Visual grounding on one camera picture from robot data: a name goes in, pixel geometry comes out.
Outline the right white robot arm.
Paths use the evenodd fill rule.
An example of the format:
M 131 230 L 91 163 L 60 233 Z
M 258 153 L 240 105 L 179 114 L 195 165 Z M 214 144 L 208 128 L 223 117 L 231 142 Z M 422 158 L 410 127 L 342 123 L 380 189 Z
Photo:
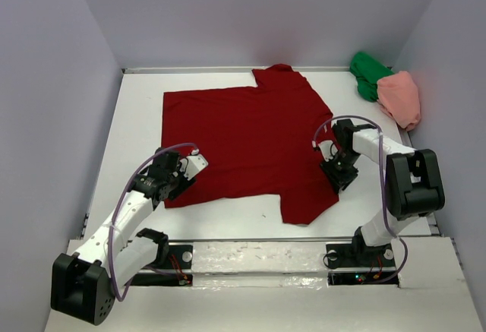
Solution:
M 341 267 L 374 269 L 392 261 L 391 242 L 411 223 L 427 217 L 445 205 L 445 194 L 437 155 L 417 150 L 385 136 L 381 127 L 362 118 L 340 115 L 325 121 L 316 131 L 330 131 L 333 143 L 325 149 L 312 141 L 322 153 L 320 168 L 333 191 L 340 194 L 358 177 L 356 162 L 364 156 L 377 164 L 381 209 L 366 224 L 358 227 L 348 244 L 332 245 L 323 258 L 335 270 Z

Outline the red t shirt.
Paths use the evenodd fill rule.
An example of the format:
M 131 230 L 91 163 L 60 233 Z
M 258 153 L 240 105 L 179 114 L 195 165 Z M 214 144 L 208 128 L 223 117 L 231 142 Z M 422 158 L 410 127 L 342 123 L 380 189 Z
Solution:
M 312 142 L 333 115 L 308 80 L 288 65 L 253 72 L 253 87 L 168 92 L 162 144 L 192 142 L 208 167 L 167 208 L 274 194 L 282 220 L 309 224 L 339 200 Z

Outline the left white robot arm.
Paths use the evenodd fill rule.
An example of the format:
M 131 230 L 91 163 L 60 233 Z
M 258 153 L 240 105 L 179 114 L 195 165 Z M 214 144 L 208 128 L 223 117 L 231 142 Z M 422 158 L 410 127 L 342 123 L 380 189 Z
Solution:
M 140 271 L 161 274 L 166 262 L 173 267 L 179 285 L 190 285 L 190 277 L 170 250 L 169 237 L 140 225 L 159 204 L 187 191 L 207 166 L 198 149 L 184 157 L 177 146 L 161 147 L 145 160 L 97 231 L 74 252 L 61 253 L 55 259 L 52 310 L 99 325 L 115 302 L 125 299 Z

